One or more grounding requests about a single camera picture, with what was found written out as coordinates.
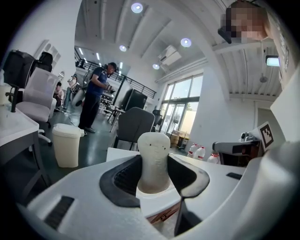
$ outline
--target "white trash can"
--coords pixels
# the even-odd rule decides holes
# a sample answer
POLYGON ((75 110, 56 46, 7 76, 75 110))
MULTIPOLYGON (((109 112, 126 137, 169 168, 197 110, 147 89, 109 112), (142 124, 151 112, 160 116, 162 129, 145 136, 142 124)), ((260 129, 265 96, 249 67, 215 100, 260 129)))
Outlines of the white trash can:
POLYGON ((55 124, 52 130, 55 158, 59 167, 77 167, 80 138, 84 130, 67 124, 55 124))

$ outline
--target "shoe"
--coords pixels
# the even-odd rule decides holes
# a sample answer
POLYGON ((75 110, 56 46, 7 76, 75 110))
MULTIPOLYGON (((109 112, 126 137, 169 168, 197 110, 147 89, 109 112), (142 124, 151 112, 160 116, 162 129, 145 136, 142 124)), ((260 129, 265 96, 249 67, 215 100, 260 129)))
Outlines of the shoe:
POLYGON ((92 129, 91 127, 86 127, 85 128, 86 131, 90 132, 90 133, 95 133, 96 131, 94 129, 92 129))

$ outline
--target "dark blue t-shirt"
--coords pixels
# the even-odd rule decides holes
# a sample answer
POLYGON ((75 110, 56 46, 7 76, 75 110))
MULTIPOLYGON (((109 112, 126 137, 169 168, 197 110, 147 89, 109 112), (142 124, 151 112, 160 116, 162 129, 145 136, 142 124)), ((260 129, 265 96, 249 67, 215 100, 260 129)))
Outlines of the dark blue t-shirt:
MULTIPOLYGON (((107 81, 107 73, 104 71, 104 69, 102 67, 98 67, 94 70, 93 74, 99 76, 98 80, 105 84, 107 81)), ((94 83, 92 83, 92 81, 90 81, 89 85, 88 85, 88 89, 87 89, 87 93, 91 93, 94 94, 98 97, 100 97, 102 95, 104 91, 104 88, 101 88, 97 85, 95 85, 94 83)))

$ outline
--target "air conditioner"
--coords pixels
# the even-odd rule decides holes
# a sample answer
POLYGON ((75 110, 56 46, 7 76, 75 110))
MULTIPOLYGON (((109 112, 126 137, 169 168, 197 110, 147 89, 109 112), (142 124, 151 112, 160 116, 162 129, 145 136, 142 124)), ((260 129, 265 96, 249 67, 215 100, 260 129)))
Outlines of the air conditioner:
POLYGON ((178 59, 180 59, 181 55, 175 47, 170 45, 162 52, 162 54, 158 56, 158 58, 161 64, 169 66, 172 63, 176 62, 178 59))

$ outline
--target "large window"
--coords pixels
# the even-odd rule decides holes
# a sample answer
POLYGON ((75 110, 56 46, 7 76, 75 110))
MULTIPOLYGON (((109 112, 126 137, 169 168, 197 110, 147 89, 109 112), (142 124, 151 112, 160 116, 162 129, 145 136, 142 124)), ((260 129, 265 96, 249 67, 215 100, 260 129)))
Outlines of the large window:
POLYGON ((198 108, 202 75, 170 84, 161 106, 163 124, 160 132, 171 134, 173 130, 190 134, 198 108))

